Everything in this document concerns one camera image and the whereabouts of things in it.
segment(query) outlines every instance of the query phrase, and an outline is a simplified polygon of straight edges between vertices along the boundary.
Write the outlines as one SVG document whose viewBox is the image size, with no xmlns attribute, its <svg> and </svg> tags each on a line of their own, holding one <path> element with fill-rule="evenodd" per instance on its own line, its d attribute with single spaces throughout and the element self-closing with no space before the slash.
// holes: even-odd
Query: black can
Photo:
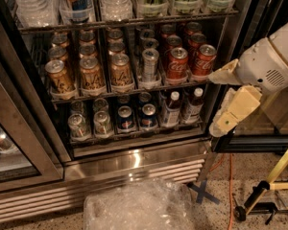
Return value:
<svg viewBox="0 0 288 230">
<path fill-rule="evenodd" d="M 131 106 L 131 97 L 130 95 L 122 95 L 117 97 L 118 107 L 123 105 Z"/>
<path fill-rule="evenodd" d="M 147 103 L 142 108 L 141 127 L 155 127 L 156 126 L 156 107 Z"/>
<path fill-rule="evenodd" d="M 117 126 L 120 129 L 130 129 L 134 127 L 132 109 L 123 105 L 118 109 Z"/>
<path fill-rule="evenodd" d="M 145 104 L 150 103 L 152 100 L 152 95 L 148 92 L 142 92 L 138 94 L 138 105 L 142 109 Z"/>
</svg>

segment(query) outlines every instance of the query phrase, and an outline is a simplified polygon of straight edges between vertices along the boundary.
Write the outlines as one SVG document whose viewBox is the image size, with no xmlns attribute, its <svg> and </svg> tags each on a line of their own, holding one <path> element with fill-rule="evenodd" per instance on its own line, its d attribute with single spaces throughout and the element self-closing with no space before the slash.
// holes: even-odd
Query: plastic bag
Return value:
<svg viewBox="0 0 288 230">
<path fill-rule="evenodd" d="M 84 230 L 194 229 L 189 189 L 160 179 L 135 182 L 84 203 Z"/>
</svg>

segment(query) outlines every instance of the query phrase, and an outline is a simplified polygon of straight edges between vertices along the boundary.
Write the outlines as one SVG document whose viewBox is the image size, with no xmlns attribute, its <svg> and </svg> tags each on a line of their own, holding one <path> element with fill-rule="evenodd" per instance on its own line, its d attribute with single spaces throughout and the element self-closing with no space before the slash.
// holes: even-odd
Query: speckled floor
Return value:
<svg viewBox="0 0 288 230">
<path fill-rule="evenodd" d="M 274 167 L 279 156 L 275 154 L 233 154 L 233 193 L 237 202 L 242 205 L 252 192 L 252 187 L 259 181 L 264 180 L 270 170 Z M 280 179 L 288 178 L 288 167 Z M 202 204 L 196 203 L 199 198 L 197 193 L 192 193 L 194 199 L 194 220 L 195 229 L 223 230 L 228 229 L 229 222 L 229 154 L 221 166 L 208 175 L 205 190 L 220 200 L 216 204 L 204 197 Z M 288 207 L 288 191 L 279 192 L 285 206 Z M 269 192 L 263 201 L 274 201 L 281 205 L 276 199 L 274 192 Z M 288 215 L 276 215 L 269 225 L 265 220 L 269 215 L 247 216 L 247 220 L 233 221 L 232 229 L 288 229 Z M 64 212 L 44 215 L 35 218 L 27 218 L 9 223 L 0 224 L 0 230 L 78 230 L 83 228 L 83 209 L 73 209 Z"/>
</svg>

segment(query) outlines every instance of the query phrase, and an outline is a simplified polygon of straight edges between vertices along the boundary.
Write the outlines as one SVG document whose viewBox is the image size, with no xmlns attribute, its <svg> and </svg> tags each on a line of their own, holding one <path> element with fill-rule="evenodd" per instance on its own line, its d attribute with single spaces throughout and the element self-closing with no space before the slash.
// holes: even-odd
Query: bottle label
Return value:
<svg viewBox="0 0 288 230">
<path fill-rule="evenodd" d="M 193 105 L 187 100 L 181 112 L 182 119 L 185 121 L 193 119 L 198 120 L 202 106 L 202 104 Z"/>
<path fill-rule="evenodd" d="M 162 109 L 162 123 L 163 124 L 175 124 L 179 120 L 180 109 L 170 109 L 166 104 Z"/>
</svg>

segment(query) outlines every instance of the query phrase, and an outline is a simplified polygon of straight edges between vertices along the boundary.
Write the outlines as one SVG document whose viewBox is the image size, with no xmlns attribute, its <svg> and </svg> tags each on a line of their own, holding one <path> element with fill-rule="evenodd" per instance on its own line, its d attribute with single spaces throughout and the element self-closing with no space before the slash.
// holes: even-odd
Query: white robotic hand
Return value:
<svg viewBox="0 0 288 230">
<path fill-rule="evenodd" d="M 238 91 L 229 90 L 209 128 L 211 135 L 220 137 L 260 106 L 262 94 L 288 86 L 288 23 L 208 78 L 214 83 L 243 85 Z"/>
</svg>

